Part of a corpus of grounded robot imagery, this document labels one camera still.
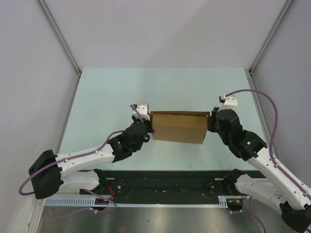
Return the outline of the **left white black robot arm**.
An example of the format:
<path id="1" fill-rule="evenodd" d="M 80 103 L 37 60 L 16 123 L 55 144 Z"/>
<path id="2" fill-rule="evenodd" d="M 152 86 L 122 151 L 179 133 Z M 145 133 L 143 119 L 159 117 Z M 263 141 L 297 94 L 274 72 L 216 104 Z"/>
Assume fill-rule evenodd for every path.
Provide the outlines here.
<path id="1" fill-rule="evenodd" d="M 44 151 L 29 168 L 27 181 L 32 183 L 35 198 L 46 199 L 57 192 L 104 193 L 107 180 L 96 166 L 132 156 L 150 140 L 149 134 L 154 131 L 149 115 L 132 119 L 134 122 L 128 128 L 111 133 L 101 146 L 67 154 Z"/>

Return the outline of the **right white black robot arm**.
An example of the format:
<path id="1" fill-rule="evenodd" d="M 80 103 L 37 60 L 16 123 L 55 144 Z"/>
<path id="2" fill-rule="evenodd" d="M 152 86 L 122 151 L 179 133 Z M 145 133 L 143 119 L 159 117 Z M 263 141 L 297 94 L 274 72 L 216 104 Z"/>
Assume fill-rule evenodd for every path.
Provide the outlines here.
<path id="1" fill-rule="evenodd" d="M 255 167 L 274 186 L 266 187 L 235 169 L 229 180 L 224 182 L 225 191 L 230 195 L 238 192 L 250 195 L 279 213 L 292 230 L 309 232 L 311 188 L 271 154 L 267 144 L 257 134 L 243 129 L 232 109 L 215 107 L 208 120 L 208 130 L 217 133 L 237 158 Z"/>

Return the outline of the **brown cardboard box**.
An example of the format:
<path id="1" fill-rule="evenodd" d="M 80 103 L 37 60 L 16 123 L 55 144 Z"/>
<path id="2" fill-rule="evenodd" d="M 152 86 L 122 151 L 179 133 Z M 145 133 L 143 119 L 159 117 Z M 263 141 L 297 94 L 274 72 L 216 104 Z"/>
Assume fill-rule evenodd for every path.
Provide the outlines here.
<path id="1" fill-rule="evenodd" d="M 210 112 L 152 111 L 153 139 L 203 144 Z"/>

